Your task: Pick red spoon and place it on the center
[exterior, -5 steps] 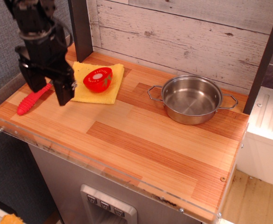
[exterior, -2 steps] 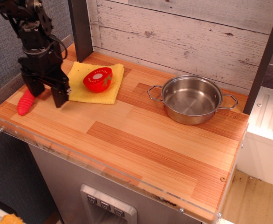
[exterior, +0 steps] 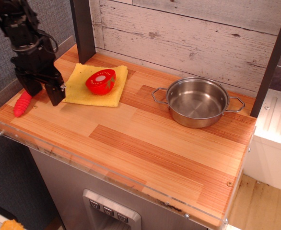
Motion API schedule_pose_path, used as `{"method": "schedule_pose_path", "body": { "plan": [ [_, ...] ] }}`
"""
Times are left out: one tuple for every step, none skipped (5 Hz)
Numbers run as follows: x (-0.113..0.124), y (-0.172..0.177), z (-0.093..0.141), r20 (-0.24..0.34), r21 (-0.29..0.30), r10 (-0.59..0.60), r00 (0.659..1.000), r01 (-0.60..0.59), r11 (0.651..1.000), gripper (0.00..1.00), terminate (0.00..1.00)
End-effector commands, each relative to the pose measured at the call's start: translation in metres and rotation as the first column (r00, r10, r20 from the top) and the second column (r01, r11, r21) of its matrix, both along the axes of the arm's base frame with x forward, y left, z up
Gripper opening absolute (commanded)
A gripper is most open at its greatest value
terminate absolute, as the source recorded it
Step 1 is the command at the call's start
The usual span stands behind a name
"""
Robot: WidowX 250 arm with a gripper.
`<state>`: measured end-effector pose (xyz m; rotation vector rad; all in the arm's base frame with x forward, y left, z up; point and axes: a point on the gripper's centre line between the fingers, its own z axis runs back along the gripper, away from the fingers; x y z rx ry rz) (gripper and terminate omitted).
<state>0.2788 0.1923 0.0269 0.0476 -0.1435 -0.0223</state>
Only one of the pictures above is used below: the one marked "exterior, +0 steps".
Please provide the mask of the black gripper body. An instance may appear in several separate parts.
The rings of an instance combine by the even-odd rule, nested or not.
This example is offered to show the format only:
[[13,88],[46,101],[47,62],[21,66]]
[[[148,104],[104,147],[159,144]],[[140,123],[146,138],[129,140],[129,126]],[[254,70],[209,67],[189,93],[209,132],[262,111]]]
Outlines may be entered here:
[[32,74],[36,81],[41,84],[61,85],[64,80],[60,72],[54,66],[56,59],[50,37],[41,35],[34,36],[35,42],[24,46],[12,45],[17,56],[11,58],[15,65],[15,71]]

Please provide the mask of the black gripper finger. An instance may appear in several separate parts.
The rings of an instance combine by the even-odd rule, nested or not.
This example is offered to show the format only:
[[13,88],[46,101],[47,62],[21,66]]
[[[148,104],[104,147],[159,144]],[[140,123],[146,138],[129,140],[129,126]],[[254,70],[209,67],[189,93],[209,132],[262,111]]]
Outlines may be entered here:
[[18,81],[21,83],[23,88],[31,96],[37,95],[42,90],[40,82],[36,81],[32,74],[28,74],[22,71],[15,71]]
[[61,85],[45,85],[46,92],[53,106],[57,106],[65,97],[65,84]]

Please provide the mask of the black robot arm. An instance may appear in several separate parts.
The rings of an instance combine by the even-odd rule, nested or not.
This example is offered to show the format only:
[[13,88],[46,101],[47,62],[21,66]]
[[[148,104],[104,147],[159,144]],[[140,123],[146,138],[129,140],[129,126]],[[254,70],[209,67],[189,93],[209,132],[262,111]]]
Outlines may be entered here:
[[0,0],[0,29],[9,38],[15,74],[31,95],[45,89],[54,106],[65,98],[65,83],[54,66],[58,44],[38,28],[37,14],[25,0]]

